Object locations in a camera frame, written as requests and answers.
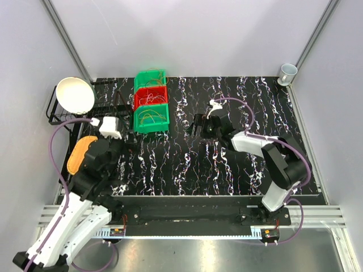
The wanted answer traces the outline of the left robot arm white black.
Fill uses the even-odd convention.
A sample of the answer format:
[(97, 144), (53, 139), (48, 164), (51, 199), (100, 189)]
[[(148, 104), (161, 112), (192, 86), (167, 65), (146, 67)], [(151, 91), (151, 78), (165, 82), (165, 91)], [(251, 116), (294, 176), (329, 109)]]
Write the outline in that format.
[(85, 136), (73, 148), (67, 162), (71, 182), (50, 223), (13, 263), (23, 271), (68, 271), (74, 255), (106, 224), (125, 221), (122, 202), (103, 190), (109, 186), (121, 157), (137, 152), (140, 142), (130, 133), (126, 139)]

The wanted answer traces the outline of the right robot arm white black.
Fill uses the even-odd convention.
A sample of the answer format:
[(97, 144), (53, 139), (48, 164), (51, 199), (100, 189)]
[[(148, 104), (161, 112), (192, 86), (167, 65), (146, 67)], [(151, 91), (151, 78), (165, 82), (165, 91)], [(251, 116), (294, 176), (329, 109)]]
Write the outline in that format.
[(255, 211), (255, 216), (263, 224), (273, 223), (293, 190), (311, 179), (311, 164), (290, 134), (273, 137), (237, 130), (223, 109), (210, 115), (195, 114), (187, 132), (192, 135), (200, 133), (204, 139), (216, 139), (230, 151), (264, 159), (272, 182)]

